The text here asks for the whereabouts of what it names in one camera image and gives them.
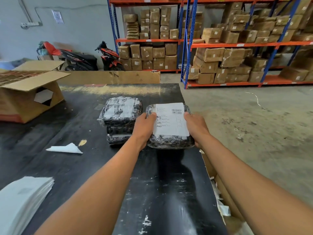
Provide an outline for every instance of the red motorcycle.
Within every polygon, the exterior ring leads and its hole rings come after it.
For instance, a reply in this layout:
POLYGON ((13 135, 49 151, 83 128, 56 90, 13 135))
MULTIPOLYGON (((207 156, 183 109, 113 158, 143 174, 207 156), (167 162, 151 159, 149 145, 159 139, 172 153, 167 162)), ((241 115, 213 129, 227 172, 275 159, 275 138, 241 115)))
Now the red motorcycle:
POLYGON ((113 50, 107 48, 106 43, 102 43, 95 49, 101 51, 104 71, 125 71, 123 65, 118 61, 119 55, 113 50))

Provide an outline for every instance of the hand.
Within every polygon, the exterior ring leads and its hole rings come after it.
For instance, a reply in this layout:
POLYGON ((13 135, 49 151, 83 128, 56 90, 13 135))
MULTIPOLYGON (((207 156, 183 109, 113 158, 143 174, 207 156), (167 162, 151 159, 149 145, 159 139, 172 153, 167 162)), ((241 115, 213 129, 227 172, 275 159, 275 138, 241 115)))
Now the hand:
POLYGON ((204 118, 198 114, 184 113, 184 118, 187 122, 187 129, 190 135, 195 140, 195 145, 201 148, 200 141, 205 135, 211 135, 204 118))
POLYGON ((136 138, 139 143, 140 150, 147 145, 147 141, 153 132, 154 122, 156 120, 156 113, 153 112, 146 118, 147 114, 140 115, 135 122, 132 137, 136 138))

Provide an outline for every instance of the wall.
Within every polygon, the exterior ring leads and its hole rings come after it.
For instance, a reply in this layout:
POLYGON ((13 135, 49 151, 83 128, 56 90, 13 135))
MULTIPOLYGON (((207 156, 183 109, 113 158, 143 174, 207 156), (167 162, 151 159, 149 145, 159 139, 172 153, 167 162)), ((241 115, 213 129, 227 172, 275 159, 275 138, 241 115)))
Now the wall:
MULTIPOLYGON (((107 0, 23 1, 34 22, 40 21, 35 7, 52 8, 37 8, 43 25, 23 30, 20 24, 26 23, 27 19, 18 1, 0 0, 0 60, 37 59, 36 49, 40 41, 48 41, 57 48, 95 55, 99 65, 102 65, 101 53, 94 50, 102 40, 108 44, 108 48, 115 50, 107 0), (64 24, 56 23, 52 9, 61 12, 64 24)), ((122 24, 120 8, 117 8, 117 13, 122 24)))

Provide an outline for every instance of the concrete floor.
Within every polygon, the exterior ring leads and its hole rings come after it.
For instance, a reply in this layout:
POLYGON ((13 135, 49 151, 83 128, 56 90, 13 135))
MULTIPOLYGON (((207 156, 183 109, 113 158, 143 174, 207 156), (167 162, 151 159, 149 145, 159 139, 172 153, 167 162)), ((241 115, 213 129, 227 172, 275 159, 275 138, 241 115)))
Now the concrete floor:
MULTIPOLYGON (((179 82, 179 78, 162 74, 161 82, 179 82)), ((203 115, 213 136, 313 207, 313 86, 188 90, 180 86, 186 104, 203 115)))

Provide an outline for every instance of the cardboard flap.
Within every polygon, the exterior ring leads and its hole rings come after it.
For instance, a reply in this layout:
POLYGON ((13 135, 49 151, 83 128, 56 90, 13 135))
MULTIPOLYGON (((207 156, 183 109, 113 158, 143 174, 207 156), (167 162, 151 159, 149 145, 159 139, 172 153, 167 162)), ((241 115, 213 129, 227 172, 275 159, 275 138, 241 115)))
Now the cardboard flap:
POLYGON ((17 82, 9 83, 1 87, 12 89, 12 90, 30 91, 38 87, 44 86, 50 82, 61 79, 67 75, 70 75, 70 73, 51 71, 51 72, 39 74, 34 77, 26 78, 17 82))
POLYGON ((18 67, 14 68, 13 70, 17 71, 52 71, 56 69, 64 61, 54 61, 54 60, 32 60, 19 65, 18 67))

